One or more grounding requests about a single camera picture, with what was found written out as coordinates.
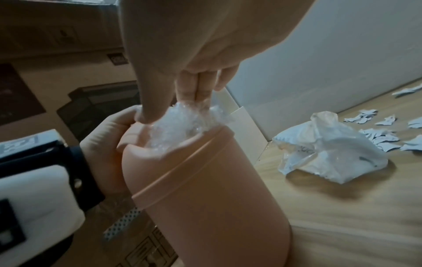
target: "black wristband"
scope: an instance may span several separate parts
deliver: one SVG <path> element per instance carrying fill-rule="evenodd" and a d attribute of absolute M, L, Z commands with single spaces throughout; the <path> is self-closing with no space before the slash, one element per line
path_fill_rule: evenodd
<path fill-rule="evenodd" d="M 83 211 L 87 211 L 105 199 L 95 182 L 80 146 L 69 147 L 70 186 L 76 201 Z"/>

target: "desk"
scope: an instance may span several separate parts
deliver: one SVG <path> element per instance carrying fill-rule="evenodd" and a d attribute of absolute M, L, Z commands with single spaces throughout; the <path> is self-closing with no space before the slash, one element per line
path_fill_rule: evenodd
<path fill-rule="evenodd" d="M 339 120 L 361 109 L 378 115 L 365 124 L 347 123 L 356 130 L 391 129 L 401 140 L 422 134 L 407 128 L 422 117 L 422 91 L 397 99 L 389 92 L 341 112 Z M 398 118 L 393 125 L 375 125 L 392 114 Z M 387 168 L 340 185 L 298 170 L 285 177 L 277 170 L 281 152 L 269 143 L 255 168 L 293 229 L 287 266 L 422 266 L 422 153 L 388 156 Z"/>

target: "white plastic bag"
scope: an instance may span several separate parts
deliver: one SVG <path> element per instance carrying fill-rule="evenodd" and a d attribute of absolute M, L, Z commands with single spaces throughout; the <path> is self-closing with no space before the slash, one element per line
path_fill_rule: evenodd
<path fill-rule="evenodd" d="M 273 141 L 285 152 L 278 168 L 285 175 L 299 169 L 346 183 L 388 164 L 385 152 L 329 111 L 314 113 L 311 121 L 282 131 Z"/>

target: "pink plastic container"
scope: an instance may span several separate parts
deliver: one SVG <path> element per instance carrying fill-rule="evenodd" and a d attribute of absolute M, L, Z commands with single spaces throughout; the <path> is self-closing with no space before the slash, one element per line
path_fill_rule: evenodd
<path fill-rule="evenodd" d="M 281 267 L 289 222 L 233 135 L 214 128 L 163 156 L 136 123 L 118 146 L 126 184 L 186 267 Z"/>

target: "white wall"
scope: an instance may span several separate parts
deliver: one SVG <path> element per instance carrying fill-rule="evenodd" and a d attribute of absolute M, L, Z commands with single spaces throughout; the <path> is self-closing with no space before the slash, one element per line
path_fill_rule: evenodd
<path fill-rule="evenodd" d="M 422 77 L 421 0 L 319 0 L 228 84 L 267 139 Z"/>

